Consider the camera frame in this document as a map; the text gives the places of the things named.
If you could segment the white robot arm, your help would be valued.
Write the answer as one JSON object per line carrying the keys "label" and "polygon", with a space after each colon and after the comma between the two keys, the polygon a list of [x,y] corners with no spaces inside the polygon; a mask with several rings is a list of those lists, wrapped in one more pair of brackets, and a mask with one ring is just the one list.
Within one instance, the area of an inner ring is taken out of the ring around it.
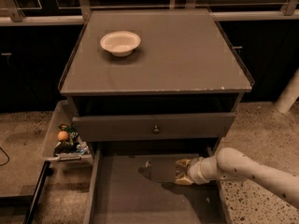
{"label": "white robot arm", "polygon": [[189,186],[210,181],[249,179],[284,202],[299,208],[299,176],[262,165],[231,147],[222,148],[208,158],[176,161],[175,183]]}

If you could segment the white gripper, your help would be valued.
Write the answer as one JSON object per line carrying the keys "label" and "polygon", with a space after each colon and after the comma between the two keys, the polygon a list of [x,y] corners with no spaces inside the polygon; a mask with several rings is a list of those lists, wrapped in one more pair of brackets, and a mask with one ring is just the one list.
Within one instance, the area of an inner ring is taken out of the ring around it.
{"label": "white gripper", "polygon": [[201,163],[203,158],[193,158],[193,159],[182,159],[176,161],[177,171],[187,171],[187,176],[177,178],[175,183],[177,185],[203,185],[208,183],[208,180],[204,177]]}

